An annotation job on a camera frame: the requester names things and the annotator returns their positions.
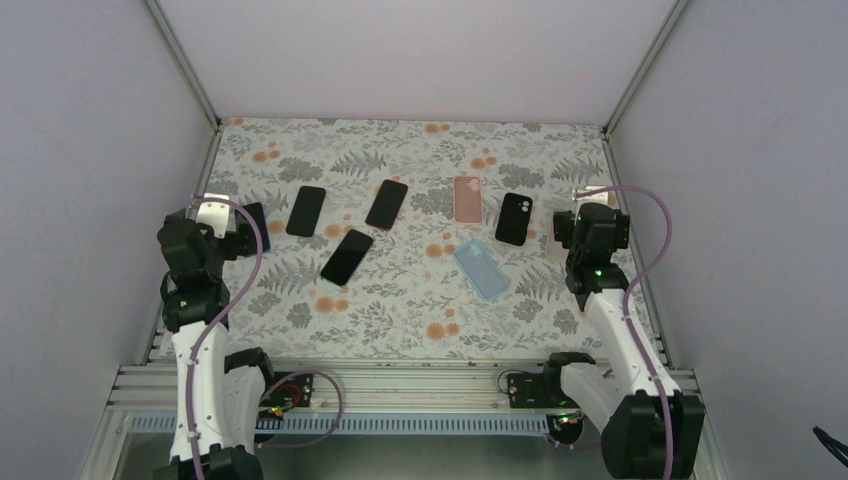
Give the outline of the dark phone case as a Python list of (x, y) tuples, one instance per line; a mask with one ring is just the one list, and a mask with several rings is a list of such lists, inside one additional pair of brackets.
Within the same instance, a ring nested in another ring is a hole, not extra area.
[(513, 246), (526, 242), (531, 220), (533, 200), (517, 193), (506, 193), (503, 197), (495, 229), (495, 239)]

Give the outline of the bare black smartphone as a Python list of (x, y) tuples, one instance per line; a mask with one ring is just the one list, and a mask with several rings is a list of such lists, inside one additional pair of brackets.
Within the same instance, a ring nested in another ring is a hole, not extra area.
[(286, 233), (303, 238), (312, 237), (325, 198), (325, 189), (307, 185), (301, 186), (290, 212)]

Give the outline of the light blue case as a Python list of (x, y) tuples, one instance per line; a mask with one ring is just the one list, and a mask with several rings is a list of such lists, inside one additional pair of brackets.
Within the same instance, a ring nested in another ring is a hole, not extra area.
[(509, 290), (509, 280), (479, 241), (457, 247), (452, 256), (482, 300), (493, 301)]

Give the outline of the pink silicone phone case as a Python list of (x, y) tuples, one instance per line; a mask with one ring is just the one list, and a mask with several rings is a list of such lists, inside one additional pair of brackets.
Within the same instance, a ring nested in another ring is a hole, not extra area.
[(453, 214), (459, 224), (478, 225), (484, 220), (482, 181), (473, 176), (453, 180)]

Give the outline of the black phone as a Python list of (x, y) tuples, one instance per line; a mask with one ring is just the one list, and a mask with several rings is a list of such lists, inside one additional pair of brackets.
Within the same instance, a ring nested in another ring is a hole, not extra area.
[(371, 227), (391, 230), (408, 193), (406, 184), (384, 180), (366, 216), (365, 223)]

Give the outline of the blue-edged bare smartphone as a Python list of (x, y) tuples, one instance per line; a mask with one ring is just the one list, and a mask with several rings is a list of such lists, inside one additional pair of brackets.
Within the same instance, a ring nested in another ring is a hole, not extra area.
[(271, 242), (268, 232), (268, 226), (265, 217), (264, 206), (260, 202), (245, 204), (244, 210), (249, 214), (249, 217), (256, 224), (256, 229), (251, 226), (251, 223), (242, 216), (239, 219), (239, 231), (242, 237), (241, 254), (245, 257), (255, 256), (259, 249), (256, 245), (256, 238), (260, 238), (262, 253), (268, 253), (271, 249)]

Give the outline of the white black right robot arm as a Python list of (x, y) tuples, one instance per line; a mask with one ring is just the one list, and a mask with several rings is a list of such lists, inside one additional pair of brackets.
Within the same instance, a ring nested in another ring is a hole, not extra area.
[(555, 407), (573, 400), (600, 433), (608, 474), (615, 479), (687, 479), (693, 472), (705, 407), (663, 366), (637, 314), (633, 286), (613, 261), (629, 244), (630, 218), (597, 201), (554, 216), (567, 249), (566, 285), (607, 350), (600, 366), (583, 354), (560, 358), (541, 384)]

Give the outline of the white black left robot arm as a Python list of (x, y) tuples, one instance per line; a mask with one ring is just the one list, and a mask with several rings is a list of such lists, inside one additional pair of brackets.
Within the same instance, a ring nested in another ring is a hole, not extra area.
[(195, 218), (166, 217), (157, 234), (168, 271), (160, 286), (162, 317), (177, 362), (177, 420), (167, 466), (155, 479), (260, 479), (254, 453), (259, 405), (278, 391), (268, 355), (259, 347), (227, 351), (228, 314), (246, 293), (230, 293), (226, 261), (264, 251), (255, 218), (234, 204), (212, 199)]

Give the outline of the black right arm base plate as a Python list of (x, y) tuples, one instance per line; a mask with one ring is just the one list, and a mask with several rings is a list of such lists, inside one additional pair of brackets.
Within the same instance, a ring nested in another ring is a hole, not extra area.
[(506, 370), (496, 382), (511, 409), (552, 409), (568, 404), (564, 394), (543, 373)]

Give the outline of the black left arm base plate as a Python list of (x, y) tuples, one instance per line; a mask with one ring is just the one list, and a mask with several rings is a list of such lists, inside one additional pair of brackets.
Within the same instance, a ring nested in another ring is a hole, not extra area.
[(313, 383), (313, 374), (300, 374), (286, 380), (260, 401), (260, 410), (282, 416), (293, 409), (310, 407)]

